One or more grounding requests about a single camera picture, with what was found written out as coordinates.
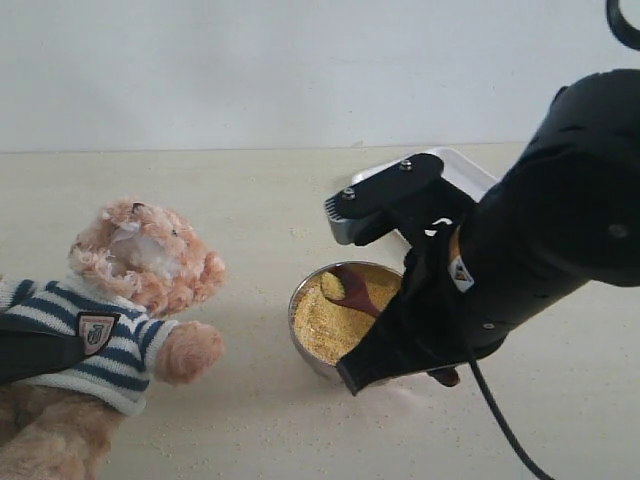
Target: yellow powder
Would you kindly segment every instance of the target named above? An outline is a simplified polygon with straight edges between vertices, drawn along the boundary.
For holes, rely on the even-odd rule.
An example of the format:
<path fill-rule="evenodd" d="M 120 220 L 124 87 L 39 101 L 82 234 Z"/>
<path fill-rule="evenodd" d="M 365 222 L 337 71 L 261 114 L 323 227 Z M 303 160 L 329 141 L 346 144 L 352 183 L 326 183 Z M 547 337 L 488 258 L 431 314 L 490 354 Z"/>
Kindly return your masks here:
<path fill-rule="evenodd" d="M 338 277 L 331 272 L 324 272 L 320 277 L 320 286 L 322 293 L 329 300 L 343 300 L 344 287 Z"/>
<path fill-rule="evenodd" d="M 384 310 L 400 289 L 401 279 L 395 274 L 370 267 L 350 266 L 365 279 L 371 302 Z M 325 298 L 322 275 L 312 278 L 295 311 L 294 332 L 309 353 L 319 360 L 335 365 L 367 334 L 374 318 L 340 307 Z"/>

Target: striped shirt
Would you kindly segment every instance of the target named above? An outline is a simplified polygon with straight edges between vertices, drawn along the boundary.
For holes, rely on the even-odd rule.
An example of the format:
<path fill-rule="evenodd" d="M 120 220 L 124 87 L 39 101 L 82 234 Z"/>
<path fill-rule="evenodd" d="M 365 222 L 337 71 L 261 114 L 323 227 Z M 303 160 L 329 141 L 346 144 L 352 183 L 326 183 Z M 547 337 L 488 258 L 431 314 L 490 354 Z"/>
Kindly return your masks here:
<path fill-rule="evenodd" d="M 64 335 L 86 333 L 85 338 L 90 339 L 91 332 L 87 333 L 79 320 L 84 312 L 106 318 L 119 316 L 101 350 L 70 369 L 20 383 L 73 390 L 98 397 L 125 415 L 141 413 L 156 355 L 177 321 L 149 318 L 144 307 L 122 297 L 106 297 L 76 275 L 41 284 L 0 279 L 3 322 Z M 103 327 L 98 326 L 95 332 L 100 329 Z"/>

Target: shirt patch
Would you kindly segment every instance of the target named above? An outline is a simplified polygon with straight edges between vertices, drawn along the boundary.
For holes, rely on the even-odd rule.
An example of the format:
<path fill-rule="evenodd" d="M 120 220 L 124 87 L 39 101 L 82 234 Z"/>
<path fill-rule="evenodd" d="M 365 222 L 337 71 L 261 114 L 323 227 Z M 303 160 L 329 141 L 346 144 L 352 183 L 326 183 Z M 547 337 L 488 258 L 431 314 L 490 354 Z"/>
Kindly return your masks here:
<path fill-rule="evenodd" d="M 119 319 L 119 313 L 78 313 L 78 334 L 85 355 L 94 355 L 107 344 Z"/>

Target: teddy bear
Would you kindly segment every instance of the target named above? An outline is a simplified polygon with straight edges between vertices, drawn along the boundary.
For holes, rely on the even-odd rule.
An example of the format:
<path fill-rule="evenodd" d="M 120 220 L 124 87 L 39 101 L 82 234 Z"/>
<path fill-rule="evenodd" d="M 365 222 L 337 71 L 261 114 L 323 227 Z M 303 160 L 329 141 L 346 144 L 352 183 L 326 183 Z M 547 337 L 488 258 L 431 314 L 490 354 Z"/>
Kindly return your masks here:
<path fill-rule="evenodd" d="M 60 280 L 0 277 L 0 325 L 80 337 L 87 354 L 0 387 L 0 480 L 95 480 L 152 378 L 189 384 L 224 353 L 215 327 L 170 318 L 213 296 L 226 271 L 174 210 L 105 205 L 68 259 Z"/>

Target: white wall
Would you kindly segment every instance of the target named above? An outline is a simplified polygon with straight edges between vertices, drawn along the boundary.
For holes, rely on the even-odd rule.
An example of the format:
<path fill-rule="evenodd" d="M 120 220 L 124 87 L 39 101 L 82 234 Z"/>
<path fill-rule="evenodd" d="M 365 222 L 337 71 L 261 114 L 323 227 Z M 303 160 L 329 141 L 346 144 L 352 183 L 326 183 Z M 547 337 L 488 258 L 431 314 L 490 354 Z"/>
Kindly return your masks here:
<path fill-rule="evenodd" d="M 604 0 L 0 2 L 0 151 L 526 140 Z"/>

